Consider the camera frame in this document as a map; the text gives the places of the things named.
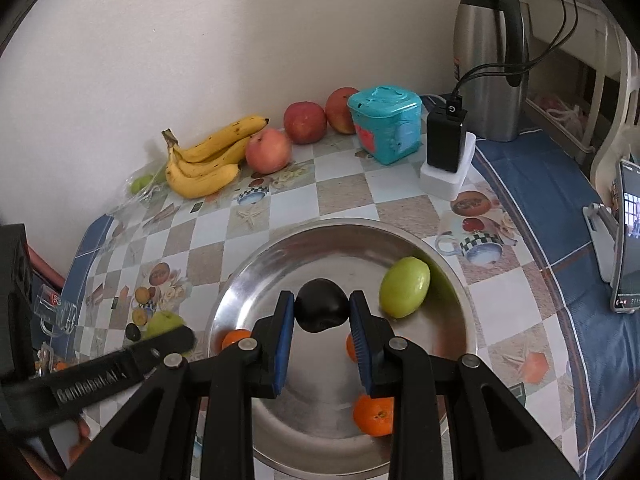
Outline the person's left hand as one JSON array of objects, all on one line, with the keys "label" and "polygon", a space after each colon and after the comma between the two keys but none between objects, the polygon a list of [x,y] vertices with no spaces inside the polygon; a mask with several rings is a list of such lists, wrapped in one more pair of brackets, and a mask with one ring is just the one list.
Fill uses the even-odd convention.
[{"label": "person's left hand", "polygon": [[40,479],[61,479],[90,443],[90,428],[78,416],[29,438],[22,453]]}]

